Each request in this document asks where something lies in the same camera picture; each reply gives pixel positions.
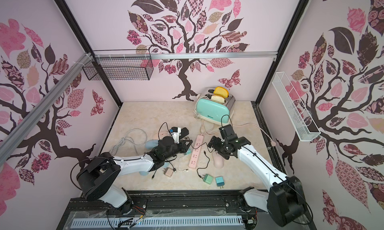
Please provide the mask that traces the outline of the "pink charger plug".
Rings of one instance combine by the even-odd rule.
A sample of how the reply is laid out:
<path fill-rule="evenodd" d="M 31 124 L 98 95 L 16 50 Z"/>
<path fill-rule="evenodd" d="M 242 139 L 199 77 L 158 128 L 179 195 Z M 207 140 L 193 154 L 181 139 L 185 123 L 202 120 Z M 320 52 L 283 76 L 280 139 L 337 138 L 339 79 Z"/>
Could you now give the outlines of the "pink charger plug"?
<path fill-rule="evenodd" d="M 174 174 L 174 172 L 175 172 L 174 169 L 166 168 L 166 169 L 164 170 L 164 175 L 167 176 L 167 177 L 169 177 L 169 178 L 171 178 L 172 175 Z"/>

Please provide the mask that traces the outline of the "pink power strip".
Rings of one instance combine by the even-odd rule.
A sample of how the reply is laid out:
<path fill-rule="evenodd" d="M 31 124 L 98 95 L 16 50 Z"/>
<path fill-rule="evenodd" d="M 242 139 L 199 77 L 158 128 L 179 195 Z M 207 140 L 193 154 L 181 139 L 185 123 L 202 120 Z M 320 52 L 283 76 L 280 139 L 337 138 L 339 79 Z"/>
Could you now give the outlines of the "pink power strip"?
<path fill-rule="evenodd" d="M 190 162 L 188 165 L 189 170 L 194 170 L 197 168 L 201 148 L 202 148 L 202 145 L 204 144 L 203 141 L 204 141 L 204 136 L 203 135 L 197 135 L 197 138 L 196 138 L 194 145 L 193 145 L 193 151 L 191 153 Z"/>

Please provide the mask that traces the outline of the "green charger plug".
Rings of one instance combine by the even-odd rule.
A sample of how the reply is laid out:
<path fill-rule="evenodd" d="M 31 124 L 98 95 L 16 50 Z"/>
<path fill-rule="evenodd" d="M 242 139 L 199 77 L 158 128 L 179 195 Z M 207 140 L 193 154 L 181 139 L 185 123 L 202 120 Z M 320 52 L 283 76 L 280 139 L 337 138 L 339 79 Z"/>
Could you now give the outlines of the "green charger plug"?
<path fill-rule="evenodd" d="M 209 175 L 209 174 L 205 174 L 205 175 L 203 176 L 203 182 L 206 183 L 206 184 L 208 184 L 208 185 L 211 185 L 211 184 L 212 184 L 213 179 L 214 179 L 214 177 L 211 176 L 211 175 Z"/>

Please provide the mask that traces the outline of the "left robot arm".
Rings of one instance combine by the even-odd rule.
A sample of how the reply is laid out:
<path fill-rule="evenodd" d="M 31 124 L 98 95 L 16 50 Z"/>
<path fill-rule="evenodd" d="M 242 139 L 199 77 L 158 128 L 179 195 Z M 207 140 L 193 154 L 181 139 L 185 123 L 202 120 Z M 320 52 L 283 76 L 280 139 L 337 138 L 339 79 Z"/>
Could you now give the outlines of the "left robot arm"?
<path fill-rule="evenodd" d="M 128 202 L 129 197 L 122 188 L 114 185 L 117 178 L 138 172 L 155 172 L 169 158 L 186 153 L 192 143 L 192 140 L 176 143 L 172 137 L 164 137 L 142 156 L 121 158 L 102 153 L 77 174 L 76 180 L 87 201 L 100 200 L 120 208 Z"/>

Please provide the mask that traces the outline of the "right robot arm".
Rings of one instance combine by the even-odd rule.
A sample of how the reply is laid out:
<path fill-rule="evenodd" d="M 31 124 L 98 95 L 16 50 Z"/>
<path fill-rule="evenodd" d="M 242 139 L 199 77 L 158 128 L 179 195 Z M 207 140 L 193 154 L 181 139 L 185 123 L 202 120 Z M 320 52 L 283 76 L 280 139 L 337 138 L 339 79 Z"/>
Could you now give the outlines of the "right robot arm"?
<path fill-rule="evenodd" d="M 301 181 L 288 177 L 270 164 L 251 142 L 238 137 L 231 125 L 219 128 L 221 137 L 212 137 L 208 147 L 228 160 L 234 156 L 245 163 L 262 181 L 267 191 L 249 189 L 243 193 L 248 206 L 267 212 L 280 227 L 294 222 L 309 212 Z"/>

